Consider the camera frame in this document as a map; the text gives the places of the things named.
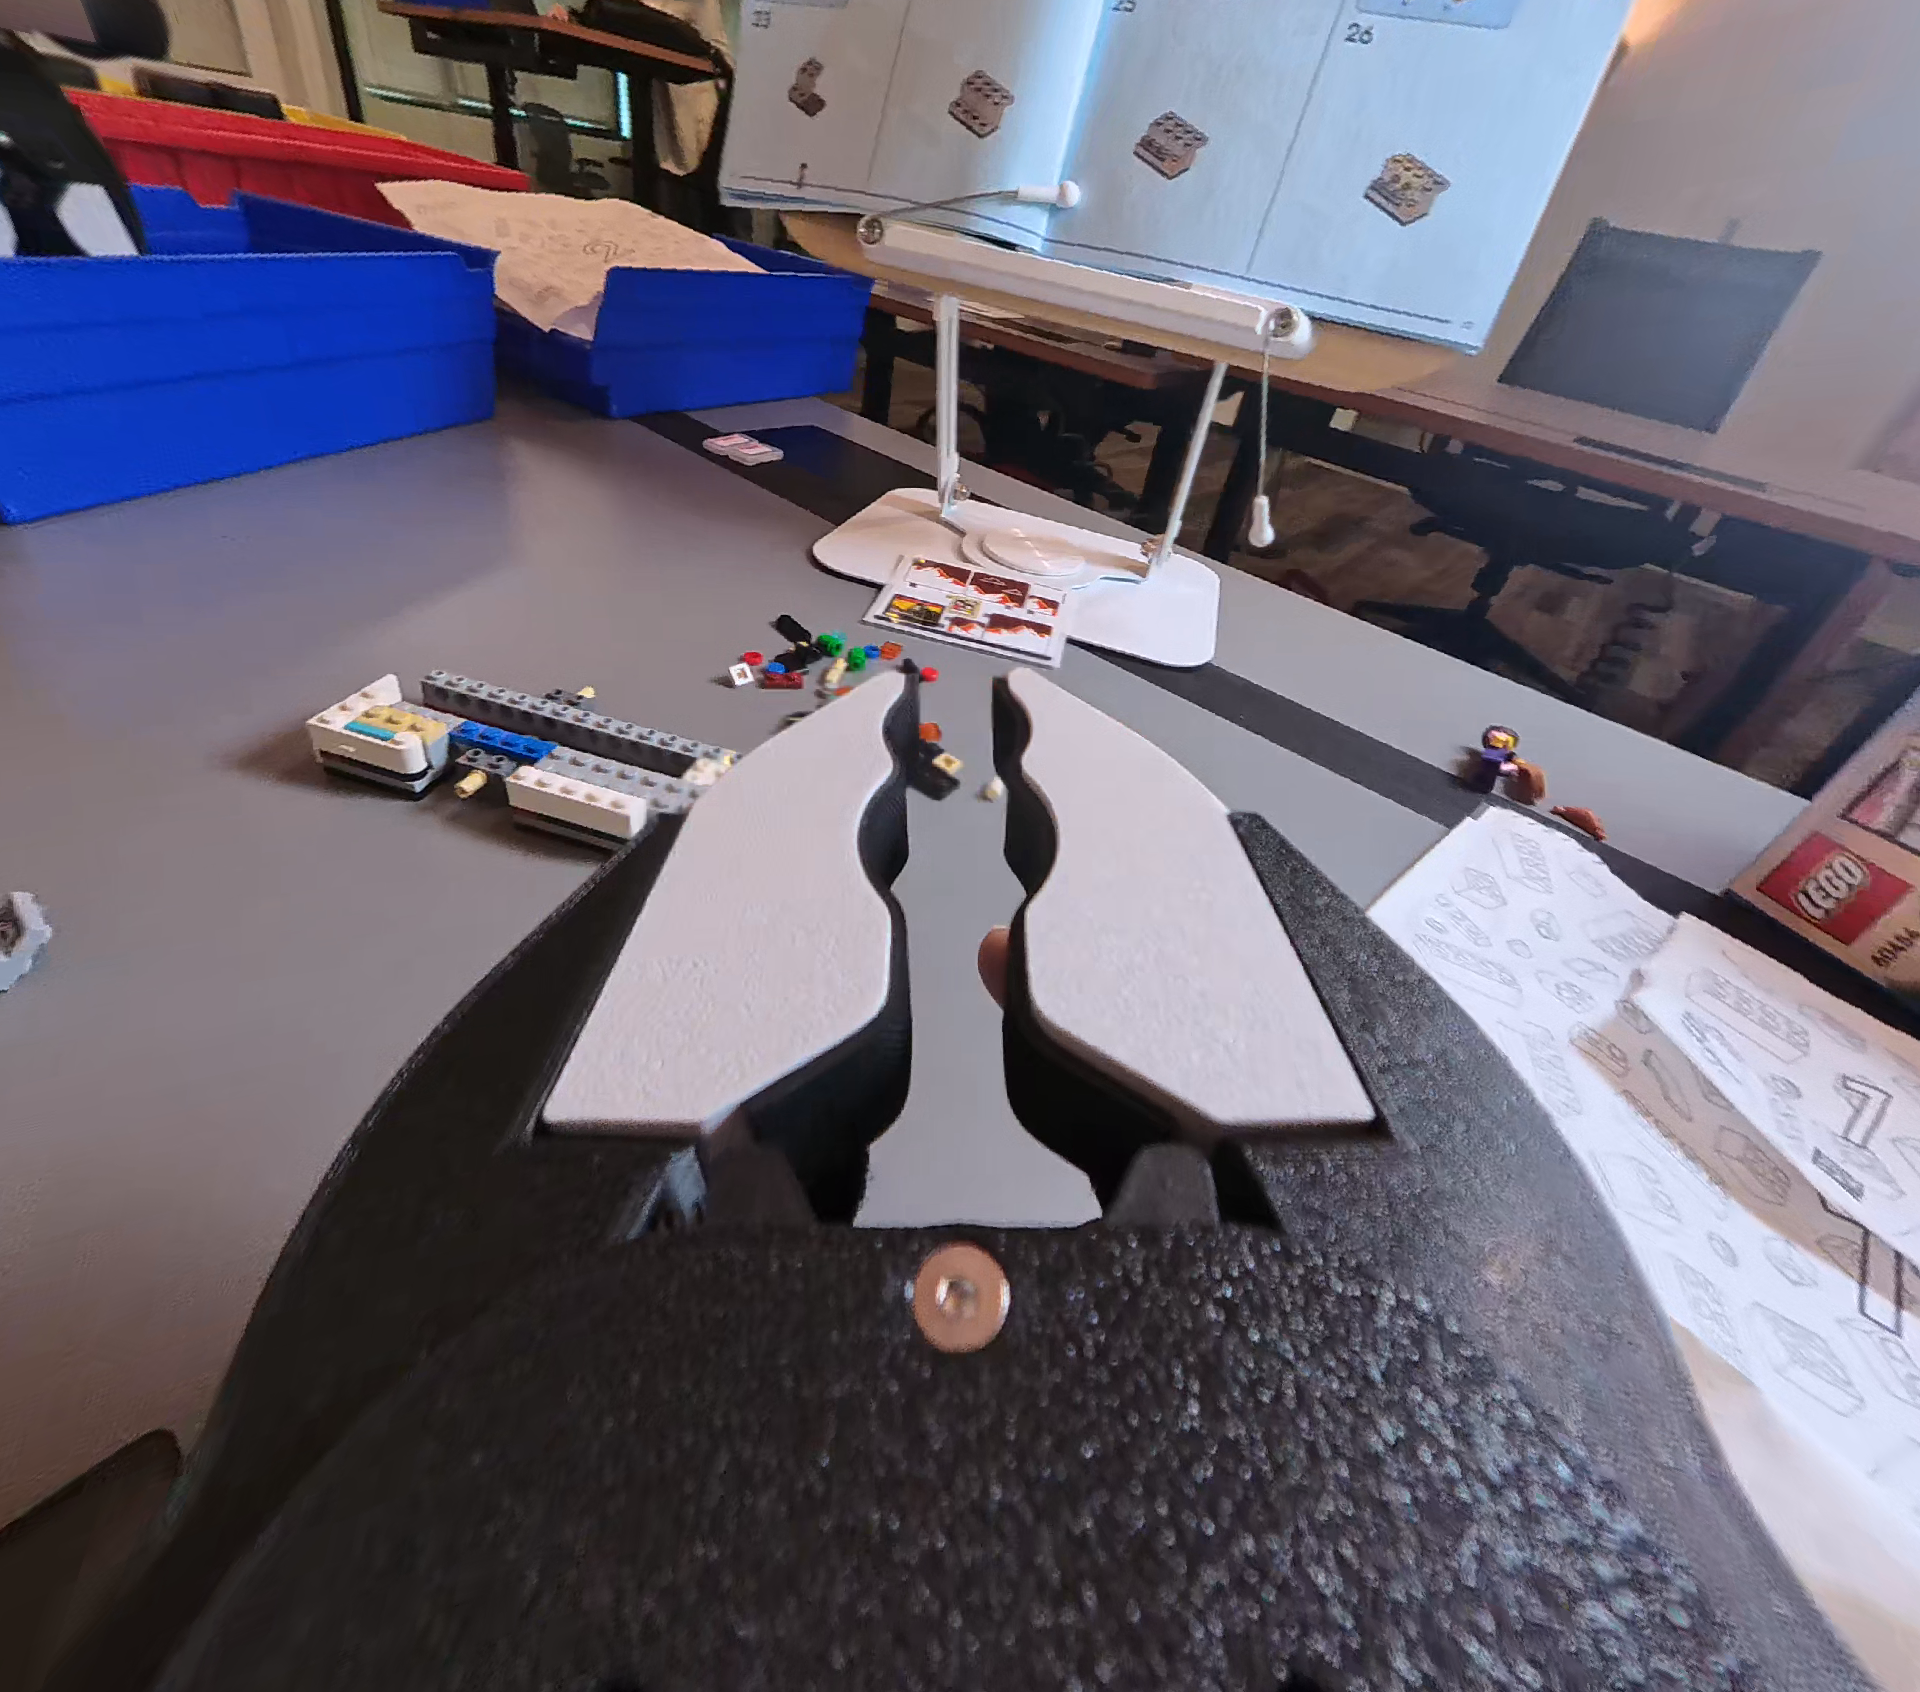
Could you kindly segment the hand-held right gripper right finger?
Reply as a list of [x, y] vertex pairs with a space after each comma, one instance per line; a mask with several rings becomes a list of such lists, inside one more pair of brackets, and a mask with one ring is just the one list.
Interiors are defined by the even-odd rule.
[[1370, 1125], [1231, 808], [1036, 667], [994, 681], [993, 728], [1022, 890], [1010, 997], [1045, 1049], [1205, 1137]]

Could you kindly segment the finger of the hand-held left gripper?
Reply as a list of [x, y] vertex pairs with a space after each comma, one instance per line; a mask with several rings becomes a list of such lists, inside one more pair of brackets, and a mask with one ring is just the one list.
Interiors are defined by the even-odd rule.
[[63, 186], [63, 233], [80, 258], [132, 258], [148, 249], [132, 191], [90, 178]]

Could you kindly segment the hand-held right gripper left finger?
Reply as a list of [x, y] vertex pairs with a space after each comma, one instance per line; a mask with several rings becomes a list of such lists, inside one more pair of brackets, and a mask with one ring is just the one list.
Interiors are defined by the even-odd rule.
[[540, 1122], [718, 1134], [909, 1017], [905, 761], [917, 667], [856, 686], [710, 785], [643, 899]]

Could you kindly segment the grey lego model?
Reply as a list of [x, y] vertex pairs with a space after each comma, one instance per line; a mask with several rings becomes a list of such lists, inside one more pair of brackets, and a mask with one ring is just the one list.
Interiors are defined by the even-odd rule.
[[543, 693], [447, 667], [408, 689], [385, 673], [304, 722], [331, 773], [419, 802], [502, 799], [535, 829], [619, 852], [686, 816], [739, 761], [709, 743], [603, 709], [590, 689]]

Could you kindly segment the instruction booklet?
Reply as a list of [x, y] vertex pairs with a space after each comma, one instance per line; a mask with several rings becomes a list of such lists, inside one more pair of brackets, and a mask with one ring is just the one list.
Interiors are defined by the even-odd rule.
[[743, 0], [722, 191], [1485, 348], [1634, 0]]

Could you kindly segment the pile of loose lego pieces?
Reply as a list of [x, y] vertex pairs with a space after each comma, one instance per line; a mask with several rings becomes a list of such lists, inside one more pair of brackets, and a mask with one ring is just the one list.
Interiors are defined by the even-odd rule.
[[[722, 666], [717, 681], [739, 692], [793, 695], [794, 705], [782, 719], [787, 725], [891, 673], [906, 680], [906, 703], [920, 712], [924, 693], [942, 677], [935, 664], [910, 656], [912, 646], [905, 640], [868, 642], [848, 632], [811, 632], [793, 614], [780, 614], [775, 630], [780, 644], [745, 648]], [[945, 728], [935, 718], [917, 715], [910, 722], [901, 764], [906, 784], [936, 802], [954, 796], [964, 779], [964, 759], [948, 747]]]

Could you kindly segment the lego minifigure with guitar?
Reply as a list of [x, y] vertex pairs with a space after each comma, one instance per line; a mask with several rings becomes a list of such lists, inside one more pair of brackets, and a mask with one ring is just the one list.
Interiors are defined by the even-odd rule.
[[1545, 768], [1525, 755], [1520, 734], [1505, 723], [1483, 729], [1463, 759], [1458, 782], [1480, 796], [1505, 791], [1525, 808], [1540, 806], [1549, 791]]

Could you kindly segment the lego set box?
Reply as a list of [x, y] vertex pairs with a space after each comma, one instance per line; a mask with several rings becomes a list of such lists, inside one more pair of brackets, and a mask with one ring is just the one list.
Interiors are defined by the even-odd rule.
[[1918, 1006], [1916, 695], [1812, 794], [1731, 894]]

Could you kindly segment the blue storage bin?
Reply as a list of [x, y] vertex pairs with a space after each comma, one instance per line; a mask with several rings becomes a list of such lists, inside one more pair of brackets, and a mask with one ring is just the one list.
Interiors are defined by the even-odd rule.
[[747, 239], [722, 245], [733, 267], [612, 266], [585, 335], [499, 308], [496, 371], [624, 421], [851, 387], [874, 281]]
[[5, 253], [5, 524], [493, 418], [495, 252], [250, 191], [132, 197], [144, 253]]

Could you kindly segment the red storage bin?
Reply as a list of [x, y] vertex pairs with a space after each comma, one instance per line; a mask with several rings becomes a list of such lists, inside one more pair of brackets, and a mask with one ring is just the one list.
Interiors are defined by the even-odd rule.
[[366, 128], [231, 114], [138, 96], [69, 87], [131, 186], [189, 191], [229, 206], [236, 191], [403, 225], [385, 186], [452, 184], [531, 191], [529, 176]]

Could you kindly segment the white book stand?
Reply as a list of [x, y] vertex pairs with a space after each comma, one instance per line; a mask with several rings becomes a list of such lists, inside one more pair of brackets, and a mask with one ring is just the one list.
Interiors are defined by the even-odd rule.
[[[1073, 642], [1165, 669], [1213, 662], [1219, 642], [1221, 578], [1180, 553], [1189, 497], [1225, 391], [1231, 362], [1254, 358], [1267, 379], [1275, 359], [1312, 354], [1318, 329], [1290, 297], [1210, 284], [1171, 281], [1073, 263], [987, 236], [926, 221], [926, 206], [868, 211], [856, 239], [894, 278], [931, 284], [935, 331], [935, 486], [896, 488], [829, 529], [812, 562], [832, 576], [884, 587], [912, 557], [963, 571], [1026, 578], [1066, 590]], [[959, 359], [963, 308], [990, 294], [1039, 319], [1110, 321], [1155, 344], [1213, 352], [1202, 407], [1186, 439], [1165, 528], [1144, 541], [973, 500], [959, 449]]]

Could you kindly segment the sticker sheet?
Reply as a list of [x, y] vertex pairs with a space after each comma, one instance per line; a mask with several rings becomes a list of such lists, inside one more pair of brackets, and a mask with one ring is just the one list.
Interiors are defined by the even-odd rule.
[[902, 553], [862, 624], [886, 640], [922, 638], [1057, 669], [1068, 646], [1074, 591], [959, 557]]

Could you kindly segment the wooden standing desk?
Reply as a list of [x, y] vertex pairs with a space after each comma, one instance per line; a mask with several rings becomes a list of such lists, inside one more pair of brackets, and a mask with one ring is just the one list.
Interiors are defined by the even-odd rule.
[[516, 78], [521, 74], [562, 78], [581, 66], [610, 71], [634, 106], [633, 184], [639, 202], [661, 194], [651, 85], [710, 83], [726, 90], [733, 82], [733, 68], [722, 53], [705, 43], [691, 23], [672, 17], [663, 23], [672, 38], [661, 43], [573, 17], [514, 9], [407, 0], [379, 0], [377, 8], [411, 26], [411, 42], [419, 53], [485, 70], [493, 157], [509, 171], [521, 170], [516, 145]]

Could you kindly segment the black backpack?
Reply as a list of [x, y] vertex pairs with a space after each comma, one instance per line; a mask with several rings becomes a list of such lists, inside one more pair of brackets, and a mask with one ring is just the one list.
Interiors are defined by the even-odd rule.
[[733, 74], [724, 46], [705, 36], [679, 9], [663, 4], [651, 0], [585, 0], [575, 17], [596, 34], [699, 58], [703, 70], [710, 75]]

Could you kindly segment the computer monitor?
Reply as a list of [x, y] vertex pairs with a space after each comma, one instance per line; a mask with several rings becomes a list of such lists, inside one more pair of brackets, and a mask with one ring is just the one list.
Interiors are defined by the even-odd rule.
[[1594, 215], [1500, 383], [1718, 431], [1820, 259]]

